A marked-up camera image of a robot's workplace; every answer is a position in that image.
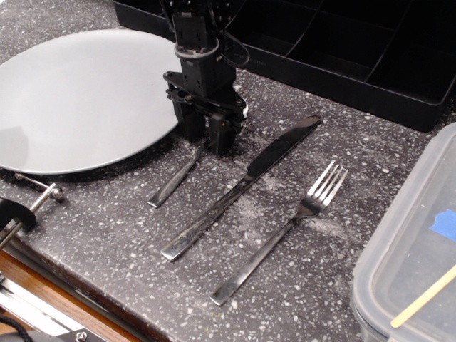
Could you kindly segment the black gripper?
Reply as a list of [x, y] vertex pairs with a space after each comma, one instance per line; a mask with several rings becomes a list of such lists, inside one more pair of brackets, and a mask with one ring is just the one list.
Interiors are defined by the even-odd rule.
[[[233, 88], [236, 69], [245, 66], [236, 60], [237, 38], [226, 31], [237, 7], [231, 1], [161, 1], [160, 5], [175, 35], [175, 54], [182, 75], [167, 77], [192, 102], [208, 106], [209, 141], [212, 151], [224, 153], [234, 143], [247, 118], [248, 105]], [[189, 141], [203, 137], [206, 119], [193, 104], [174, 102], [175, 115], [182, 136]]]

